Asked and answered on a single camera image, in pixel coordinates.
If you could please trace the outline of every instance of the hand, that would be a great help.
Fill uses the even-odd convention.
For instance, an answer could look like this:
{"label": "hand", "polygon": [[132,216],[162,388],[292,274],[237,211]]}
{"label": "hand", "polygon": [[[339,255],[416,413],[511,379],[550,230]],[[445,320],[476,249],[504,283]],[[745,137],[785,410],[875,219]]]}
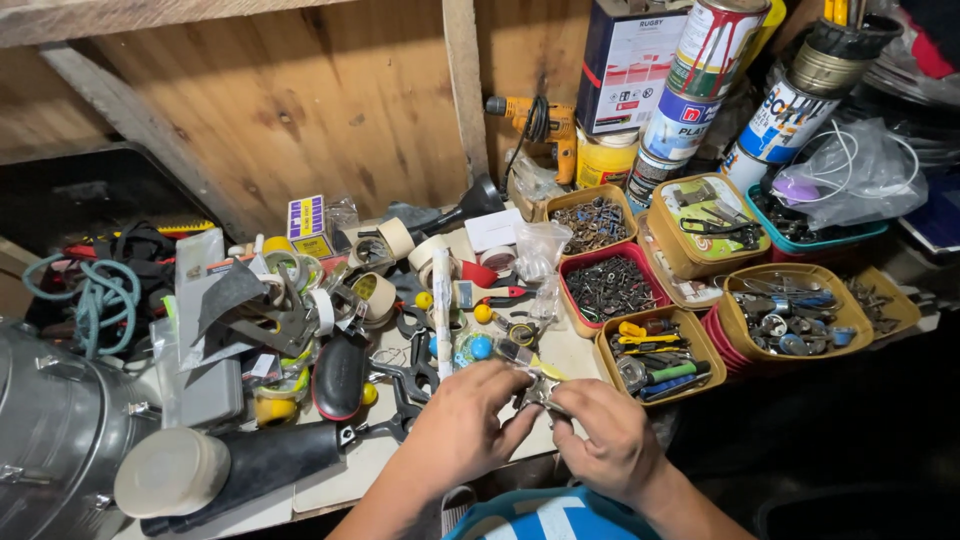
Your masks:
{"label": "hand", "polygon": [[436,481],[435,496],[505,465],[530,434],[539,405],[500,427],[496,414],[533,379],[501,360],[471,364],[444,380],[394,460]]}
{"label": "hand", "polygon": [[644,491],[669,466],[643,407],[596,379],[564,382],[551,400],[587,431],[573,433],[569,420],[553,416],[553,442],[577,479],[601,495],[640,511]]}

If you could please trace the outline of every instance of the wooden beam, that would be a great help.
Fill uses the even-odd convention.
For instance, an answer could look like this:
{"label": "wooden beam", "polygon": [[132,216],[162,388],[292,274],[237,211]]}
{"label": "wooden beam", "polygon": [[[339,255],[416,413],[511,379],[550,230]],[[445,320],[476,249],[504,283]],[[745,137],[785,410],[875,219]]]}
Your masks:
{"label": "wooden beam", "polygon": [[146,146],[170,169],[206,205],[233,240],[253,240],[257,233],[255,221],[228,204],[228,197],[208,180],[170,123],[153,114],[130,85],[66,42],[46,43],[39,49],[43,59],[102,114],[117,133]]}
{"label": "wooden beam", "polygon": [[349,0],[0,0],[0,47]]}
{"label": "wooden beam", "polygon": [[444,0],[444,37],[460,142],[467,158],[467,182],[473,185],[474,178],[490,172],[473,0]]}

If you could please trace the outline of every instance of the yellow power drill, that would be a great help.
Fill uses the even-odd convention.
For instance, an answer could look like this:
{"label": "yellow power drill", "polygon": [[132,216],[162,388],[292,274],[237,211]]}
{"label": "yellow power drill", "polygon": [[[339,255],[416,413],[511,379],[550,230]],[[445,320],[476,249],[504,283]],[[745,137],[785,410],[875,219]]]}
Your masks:
{"label": "yellow power drill", "polygon": [[[506,116],[512,119],[514,129],[520,132],[520,142],[516,152],[507,165],[507,175],[514,165],[523,140],[553,143],[553,157],[557,160],[557,184],[567,185],[573,182],[573,170],[577,165],[577,134],[575,133],[573,112],[570,105],[547,103],[546,98],[493,96],[487,100],[487,114]],[[506,186],[506,177],[500,184]]]}

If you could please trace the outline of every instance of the rope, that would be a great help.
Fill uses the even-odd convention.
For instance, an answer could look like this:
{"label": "rope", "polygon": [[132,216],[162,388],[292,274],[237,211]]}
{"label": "rope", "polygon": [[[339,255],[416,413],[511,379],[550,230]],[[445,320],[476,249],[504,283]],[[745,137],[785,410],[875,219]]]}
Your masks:
{"label": "rope", "polygon": [[[93,359],[95,356],[115,355],[126,349],[130,345],[133,330],[136,326],[136,305],[140,302],[140,279],[126,264],[114,260],[98,260],[93,264],[80,263],[80,269],[86,275],[86,280],[69,292],[51,294],[40,290],[30,281],[30,276],[38,268],[61,258],[63,258],[63,254],[56,254],[28,266],[23,273],[23,284],[38,298],[53,302],[70,300],[80,291],[80,301],[77,303],[76,314],[77,328],[74,330],[74,338],[86,351],[87,359]],[[99,269],[112,269],[123,274],[123,277],[105,278],[97,273]],[[132,291],[128,292],[124,288],[124,278],[131,283]],[[121,304],[124,307],[119,313],[108,319],[100,320],[107,308]],[[124,319],[127,320],[127,326],[123,329],[120,341],[112,347],[98,349],[100,329],[113,326]]]}

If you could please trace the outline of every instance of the plywood panel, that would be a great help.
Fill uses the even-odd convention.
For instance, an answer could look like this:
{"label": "plywood panel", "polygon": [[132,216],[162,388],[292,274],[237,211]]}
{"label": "plywood panel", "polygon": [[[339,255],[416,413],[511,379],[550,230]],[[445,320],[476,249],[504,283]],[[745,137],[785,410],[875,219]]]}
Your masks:
{"label": "plywood panel", "polygon": [[111,133],[34,47],[0,49],[0,162],[96,147]]}
{"label": "plywood panel", "polygon": [[440,0],[361,0],[96,38],[238,205],[456,202],[466,169]]}
{"label": "plywood panel", "polygon": [[[576,105],[591,1],[474,1],[484,95],[539,93],[553,103]],[[508,120],[487,116],[491,172],[498,171],[498,178],[506,168],[504,153],[518,138]]]}

